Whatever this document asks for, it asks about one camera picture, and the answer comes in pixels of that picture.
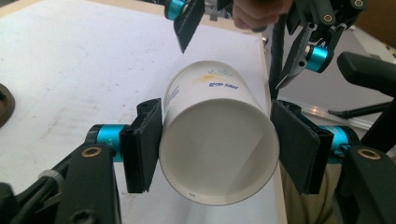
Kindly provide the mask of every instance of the white table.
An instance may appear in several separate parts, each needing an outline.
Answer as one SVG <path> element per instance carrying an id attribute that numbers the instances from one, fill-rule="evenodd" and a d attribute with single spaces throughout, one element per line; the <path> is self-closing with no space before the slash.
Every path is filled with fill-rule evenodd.
<path id="1" fill-rule="evenodd" d="M 259 36 L 201 25 L 182 54 L 164 16 L 81 0 L 22 0 L 0 15 L 0 82 L 16 99 L 0 129 L 0 180 L 16 193 L 78 147 L 92 125 L 131 123 L 137 104 L 163 98 L 171 78 L 190 63 L 229 64 L 270 113 Z M 124 223 L 286 222 L 279 169 L 253 197 L 220 207 L 177 194 L 159 165 L 150 193 L 128 194 L 122 164 L 115 169 Z"/>

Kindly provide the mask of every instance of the white paper cup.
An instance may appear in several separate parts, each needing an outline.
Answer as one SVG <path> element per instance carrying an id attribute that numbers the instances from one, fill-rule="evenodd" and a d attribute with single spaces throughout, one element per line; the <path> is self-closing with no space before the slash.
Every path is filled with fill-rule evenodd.
<path id="1" fill-rule="evenodd" d="M 184 68 L 168 87 L 164 110 L 160 164 L 181 195 L 209 205 L 237 203 L 271 178 L 276 130 L 231 66 Z"/>

